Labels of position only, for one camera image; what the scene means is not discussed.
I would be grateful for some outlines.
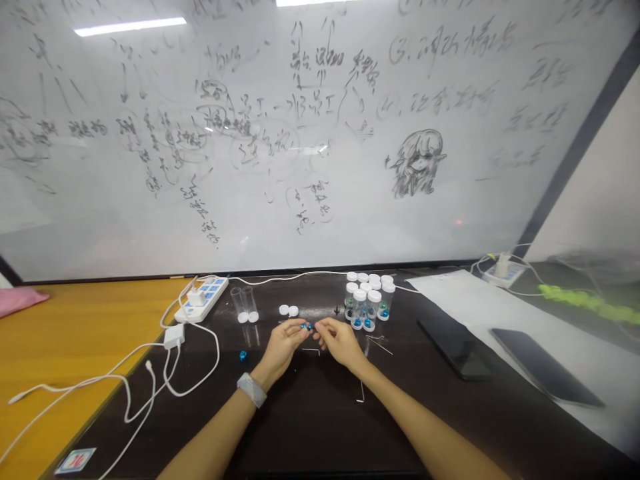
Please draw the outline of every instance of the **wrist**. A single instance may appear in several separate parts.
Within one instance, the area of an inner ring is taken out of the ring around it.
[[[358,380],[362,380],[364,381],[364,378],[370,374],[371,370],[375,370],[375,367],[373,366],[373,364],[368,360],[368,358],[366,358],[364,355],[362,357],[362,359],[356,363],[354,363],[350,368],[349,371],[354,374]]]
[[[262,364],[262,362],[258,363],[256,368],[253,369],[250,375],[251,378],[253,378],[258,383],[258,385],[260,385],[260,388],[262,388],[265,393],[271,389],[276,381],[274,375],[269,371],[268,368],[266,368],[266,366],[264,366],[264,364]]]

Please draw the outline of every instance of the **watch band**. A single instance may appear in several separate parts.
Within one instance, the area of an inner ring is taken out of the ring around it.
[[[262,404],[267,399],[267,394],[262,390],[262,387],[248,373],[242,374],[242,377],[238,380],[237,387],[244,390],[256,408],[262,407]]]

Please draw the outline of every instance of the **hand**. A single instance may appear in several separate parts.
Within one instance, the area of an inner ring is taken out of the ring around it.
[[[333,358],[355,375],[369,364],[348,323],[325,318],[316,322],[315,329],[317,332],[313,334],[313,339],[320,339],[320,348],[326,350],[328,347]]]
[[[271,331],[267,350],[251,376],[267,392],[286,372],[293,352],[311,332],[306,328],[306,320],[289,319]]]

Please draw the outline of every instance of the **person's left hand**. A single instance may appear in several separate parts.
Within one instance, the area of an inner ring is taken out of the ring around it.
[[[267,392],[286,372],[293,352],[310,336],[306,320],[289,319],[271,331],[271,338],[262,360],[251,372],[251,376]]]

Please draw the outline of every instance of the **anime girl drawing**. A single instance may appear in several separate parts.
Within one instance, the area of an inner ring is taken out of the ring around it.
[[[442,136],[436,130],[420,130],[412,133],[398,150],[398,160],[389,166],[390,157],[385,160],[387,168],[395,169],[395,198],[406,194],[414,196],[423,191],[433,193],[433,180],[440,160],[447,158],[442,154]]]

